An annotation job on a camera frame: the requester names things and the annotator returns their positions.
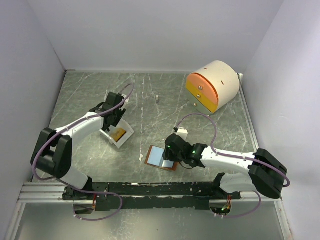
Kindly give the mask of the white card tray box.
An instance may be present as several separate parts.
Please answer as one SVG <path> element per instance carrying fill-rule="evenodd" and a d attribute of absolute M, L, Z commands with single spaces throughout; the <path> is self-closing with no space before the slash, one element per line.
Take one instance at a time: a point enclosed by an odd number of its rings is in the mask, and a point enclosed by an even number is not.
<path fill-rule="evenodd" d="M 124 119 L 121 119 L 116 127 L 111 125 L 109 130 L 100 129 L 99 132 L 118 149 L 134 134 L 134 130 Z"/>

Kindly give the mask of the brown leather card holder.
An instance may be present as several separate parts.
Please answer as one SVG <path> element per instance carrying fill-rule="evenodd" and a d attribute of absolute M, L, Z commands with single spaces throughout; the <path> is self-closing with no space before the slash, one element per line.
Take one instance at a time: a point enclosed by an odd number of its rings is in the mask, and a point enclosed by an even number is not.
<path fill-rule="evenodd" d="M 176 171 L 178 163 L 164 160 L 163 158 L 164 149 L 158 146 L 151 145 L 144 163 L 148 166 L 155 167 L 166 171 Z"/>

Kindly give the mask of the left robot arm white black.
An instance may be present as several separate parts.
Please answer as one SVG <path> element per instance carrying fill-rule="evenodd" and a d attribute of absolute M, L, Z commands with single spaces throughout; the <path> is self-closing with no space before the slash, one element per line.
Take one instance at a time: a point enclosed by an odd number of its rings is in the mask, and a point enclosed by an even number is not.
<path fill-rule="evenodd" d="M 111 137 L 126 109 L 128 97 L 109 93 L 104 102 L 92 108 L 82 118 L 64 127 L 43 129 L 38 137 L 30 164 L 35 174 L 39 169 L 75 189 L 81 199 L 89 199 L 94 192 L 93 180 L 73 166 L 73 148 L 94 132 L 102 131 Z"/>

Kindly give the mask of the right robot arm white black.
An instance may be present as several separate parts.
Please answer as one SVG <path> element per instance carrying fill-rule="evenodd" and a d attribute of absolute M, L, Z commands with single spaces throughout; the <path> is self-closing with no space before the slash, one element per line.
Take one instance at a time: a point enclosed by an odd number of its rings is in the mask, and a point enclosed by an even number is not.
<path fill-rule="evenodd" d="M 212 186 L 218 199 L 240 191 L 257 191 L 270 199 L 279 199 L 282 189 L 290 185 L 287 168 L 269 151 L 240 153 L 211 148 L 206 144 L 191 145 L 176 133 L 165 140 L 162 157 L 165 161 L 183 162 L 192 168 L 224 168 L 239 175 L 224 175 Z"/>

